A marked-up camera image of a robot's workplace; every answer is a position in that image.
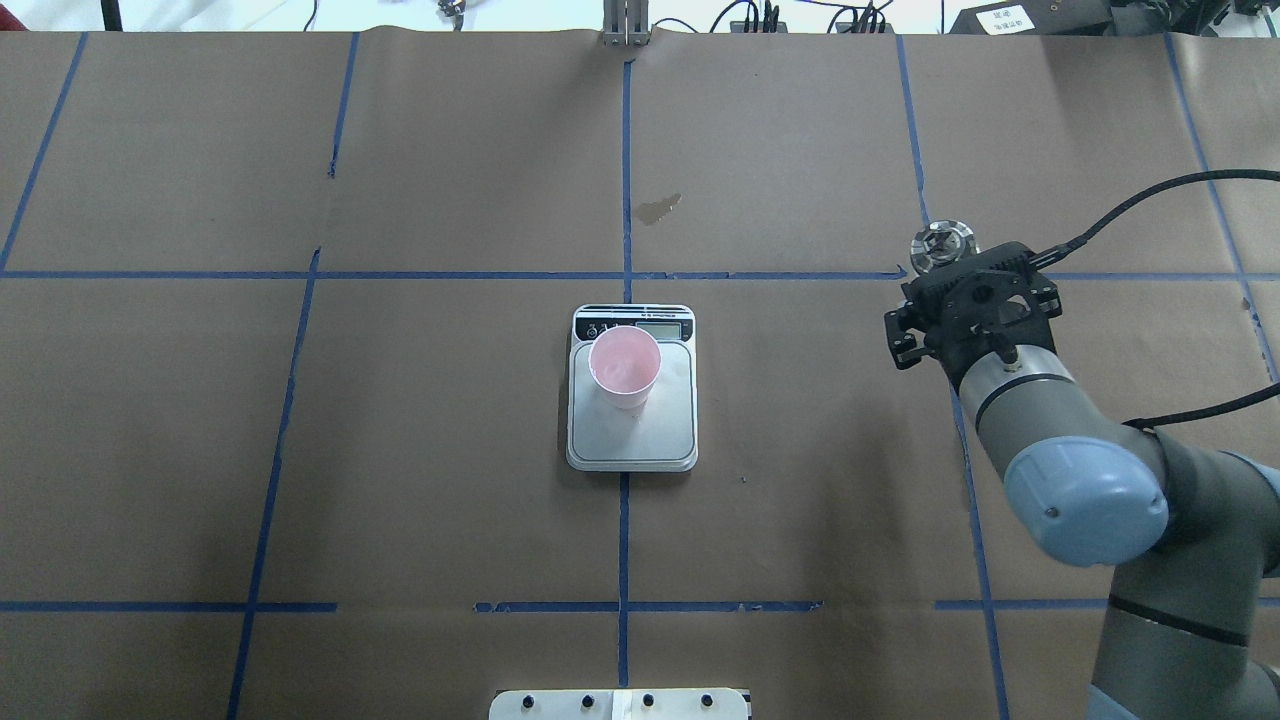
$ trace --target metal knob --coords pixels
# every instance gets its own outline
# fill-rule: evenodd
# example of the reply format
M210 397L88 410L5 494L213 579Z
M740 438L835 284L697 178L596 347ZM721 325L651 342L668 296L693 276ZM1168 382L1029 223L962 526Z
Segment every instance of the metal knob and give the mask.
M923 275L980 251L969 225L960 220L934 220L911 241L911 268Z

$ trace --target blue joint cap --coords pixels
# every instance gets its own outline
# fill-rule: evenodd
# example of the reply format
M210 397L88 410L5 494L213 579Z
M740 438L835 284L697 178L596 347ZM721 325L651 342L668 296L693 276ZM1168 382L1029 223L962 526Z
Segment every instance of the blue joint cap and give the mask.
M1005 496L1044 552L1079 568L1128 562L1169 525L1169 502L1151 468L1091 437L1023 448L1005 470Z

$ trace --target white floor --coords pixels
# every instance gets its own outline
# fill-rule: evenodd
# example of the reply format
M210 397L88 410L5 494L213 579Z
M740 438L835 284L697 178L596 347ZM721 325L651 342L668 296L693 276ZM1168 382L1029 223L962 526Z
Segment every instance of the white floor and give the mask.
M129 31L301 31L315 0L120 0L124 29ZM951 0L947 24L964 8L992 0ZM705 31L727 0L652 0L650 19L676 17ZM835 8L803 0L781 0L790 32L823 32ZM101 29L97 0L5 0L5 5L32 29ZM465 29L553 31L599 29L602 0L468 0ZM901 33L934 33L940 27L938 0L895 0L884 10ZM737 19L737 12L730 18ZM357 31L376 26L399 26L421 31L451 31L452 20L436 9L435 0L319 0L316 31ZM678 29L667 23L663 27ZM718 31L726 31L721 23ZM1270 37L1262 18L1229 17L1221 35Z

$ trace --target black pole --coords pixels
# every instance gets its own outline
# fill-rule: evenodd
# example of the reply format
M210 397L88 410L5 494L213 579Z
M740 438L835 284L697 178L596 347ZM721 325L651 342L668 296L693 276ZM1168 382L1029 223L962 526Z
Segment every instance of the black pole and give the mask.
M102 27L113 32L124 29L120 26L120 0L102 0Z

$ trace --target white label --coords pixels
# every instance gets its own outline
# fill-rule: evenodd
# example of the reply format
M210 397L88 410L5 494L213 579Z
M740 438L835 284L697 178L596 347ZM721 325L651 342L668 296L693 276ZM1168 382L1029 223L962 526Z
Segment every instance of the white label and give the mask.
M987 35L1009 35L1023 32L1024 29L1036 29L1036 24L1027 17L1027 10L1021 5L987 10L977 13L977 15L978 22L982 23L982 29L987 31Z

